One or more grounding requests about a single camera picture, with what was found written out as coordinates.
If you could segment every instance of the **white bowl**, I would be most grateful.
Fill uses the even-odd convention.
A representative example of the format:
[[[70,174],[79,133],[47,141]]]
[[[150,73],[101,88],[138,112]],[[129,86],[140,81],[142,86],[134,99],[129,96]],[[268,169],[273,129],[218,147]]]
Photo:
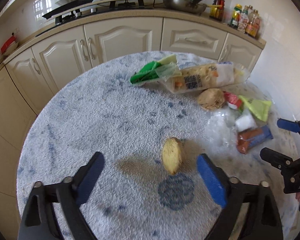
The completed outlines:
[[[14,52],[16,50],[16,48],[18,47],[19,43],[17,42],[13,42],[10,44],[10,46],[6,49],[6,51],[3,53],[4,56],[9,56],[12,52]]]

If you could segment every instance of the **yellow-green package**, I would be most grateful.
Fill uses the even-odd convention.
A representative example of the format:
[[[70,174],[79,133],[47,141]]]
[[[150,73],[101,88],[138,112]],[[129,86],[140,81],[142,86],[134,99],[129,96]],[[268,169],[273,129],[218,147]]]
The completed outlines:
[[[271,106],[271,101],[257,100],[253,98],[246,98],[244,96],[239,96],[245,106],[249,108],[253,115],[266,122],[268,120],[269,110]]]

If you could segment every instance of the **round table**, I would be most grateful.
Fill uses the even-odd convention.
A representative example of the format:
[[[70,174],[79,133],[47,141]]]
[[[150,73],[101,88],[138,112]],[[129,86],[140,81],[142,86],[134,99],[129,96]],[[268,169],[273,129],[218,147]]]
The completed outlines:
[[[268,181],[288,234],[297,201],[294,194],[283,193],[280,171],[259,157],[260,150],[269,147],[298,158],[289,132],[276,127],[275,106],[268,121],[274,139],[242,155],[233,143],[207,134],[212,114],[200,108],[196,93],[174,95],[158,83],[130,84],[130,76],[146,63],[170,54],[153,51],[111,60],[77,77],[52,98],[22,149],[17,174],[20,214],[34,182],[47,185],[73,176],[100,151],[105,167],[88,202],[80,207],[99,240],[204,239],[221,212],[196,170],[195,158],[205,152],[228,176],[250,184]],[[193,54],[176,55],[180,68],[213,62]],[[225,90],[266,99],[250,82]],[[171,136],[184,139],[188,160],[176,177],[161,164],[162,145]],[[165,196],[164,187],[175,187],[180,196]],[[65,239],[72,239],[61,207],[54,207]]]

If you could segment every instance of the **countertop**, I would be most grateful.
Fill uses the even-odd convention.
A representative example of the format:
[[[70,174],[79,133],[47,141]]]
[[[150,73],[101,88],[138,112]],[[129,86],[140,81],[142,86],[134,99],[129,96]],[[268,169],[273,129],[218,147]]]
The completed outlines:
[[[263,147],[269,147],[298,158],[290,132],[276,125],[275,105],[268,120],[274,139],[255,146],[247,155],[240,154],[232,132],[237,111],[227,106],[204,111],[197,103],[197,92],[176,95],[158,83],[130,84],[130,76],[143,65],[170,54],[151,51],[105,62],[51,99],[21,152],[17,172],[20,214],[34,182],[48,185],[73,176],[99,151],[105,166],[88,202],[80,208],[98,239],[204,239],[221,212],[196,168],[197,155],[207,153],[230,177],[255,185],[269,182],[283,233],[288,234],[298,202],[294,194],[283,193],[280,172],[259,156]],[[194,54],[176,55],[181,69],[212,61]],[[250,82],[223,89],[267,99]],[[168,137],[180,138],[185,145],[186,160],[176,176],[170,176],[161,163],[162,145]],[[55,210],[65,240],[71,240],[60,205]]]
[[[2,64],[7,64],[10,60],[12,60],[14,57],[19,55],[24,50],[28,49],[29,47],[33,46],[39,41],[42,41],[52,35],[55,35],[59,32],[65,31],[67,29],[80,26],[83,24],[88,24],[91,22],[97,22],[97,21],[103,21],[108,19],[115,19],[115,18],[122,18],[122,17],[165,17],[165,18],[173,18],[173,19],[179,19],[179,20],[187,20],[195,23],[205,24],[212,27],[215,27],[217,29],[226,31],[228,33],[232,33],[233,35],[236,35],[254,45],[257,47],[264,49],[266,45],[266,41],[263,39],[257,41],[248,35],[245,35],[244,33],[241,33],[237,30],[234,30],[233,28],[229,27],[226,24],[220,23],[216,20],[212,20],[209,18],[209,15],[204,13],[202,16],[190,14],[190,13],[184,13],[174,10],[168,10],[165,8],[156,8],[156,9],[131,9],[131,10],[123,10],[123,11],[114,11],[114,12],[105,12],[100,13],[92,16],[87,16],[84,18],[80,18],[78,20],[74,20],[72,22],[63,24],[59,27],[55,27],[49,31],[46,31],[45,33],[39,35],[38,37],[33,37],[27,40],[22,46],[20,46],[18,49],[16,49],[12,54],[10,54],[3,62]],[[47,29],[47,26],[42,28],[41,30],[37,31],[36,33],[39,34]]]

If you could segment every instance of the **kitchen cabinet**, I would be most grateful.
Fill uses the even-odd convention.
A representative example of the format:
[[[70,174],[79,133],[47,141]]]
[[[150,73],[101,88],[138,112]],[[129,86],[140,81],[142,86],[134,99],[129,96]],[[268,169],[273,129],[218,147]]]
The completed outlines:
[[[162,18],[129,17],[84,26],[92,65],[144,51],[160,50]]]
[[[23,51],[6,64],[14,84],[32,110],[39,114],[53,93],[35,60],[31,48]]]
[[[0,136],[0,192],[16,197],[20,151]]]
[[[241,63],[251,72],[257,63],[261,51],[260,48],[250,42],[228,33],[218,61]]]
[[[226,32],[207,25],[164,18],[161,50],[218,59],[226,35]]]
[[[92,68],[83,25],[50,36],[32,50],[53,94]]]
[[[0,192],[0,232],[6,240],[18,238],[19,217],[16,198]]]
[[[36,114],[13,84],[7,69],[0,70],[0,136],[21,150]]]

